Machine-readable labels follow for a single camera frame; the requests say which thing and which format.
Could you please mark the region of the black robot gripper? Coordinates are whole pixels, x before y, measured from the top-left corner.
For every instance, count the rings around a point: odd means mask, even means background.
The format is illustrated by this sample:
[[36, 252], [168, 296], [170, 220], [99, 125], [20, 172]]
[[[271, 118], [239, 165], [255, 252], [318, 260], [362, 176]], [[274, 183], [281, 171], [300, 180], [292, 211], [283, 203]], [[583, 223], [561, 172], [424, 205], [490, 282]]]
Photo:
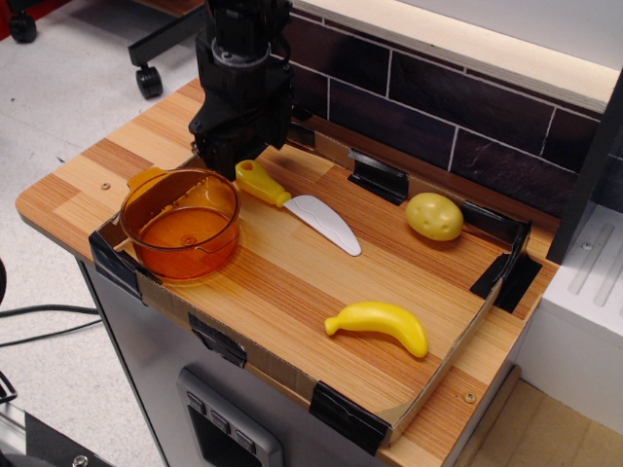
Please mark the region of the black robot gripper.
[[200, 85], [204, 102], [189, 123], [193, 150], [210, 170], [236, 179], [236, 156], [258, 154], [286, 142], [292, 113], [293, 69], [271, 55], [240, 55], [197, 39]]

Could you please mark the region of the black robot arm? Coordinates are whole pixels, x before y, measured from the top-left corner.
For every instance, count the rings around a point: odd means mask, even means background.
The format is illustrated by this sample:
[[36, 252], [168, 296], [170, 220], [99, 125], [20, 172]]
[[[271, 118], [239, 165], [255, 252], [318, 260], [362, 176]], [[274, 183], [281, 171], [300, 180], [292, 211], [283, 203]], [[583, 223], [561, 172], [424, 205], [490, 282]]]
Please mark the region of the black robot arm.
[[236, 165], [281, 148], [293, 106], [289, 1], [208, 1], [196, 40], [204, 102], [189, 123], [204, 165], [236, 179]]

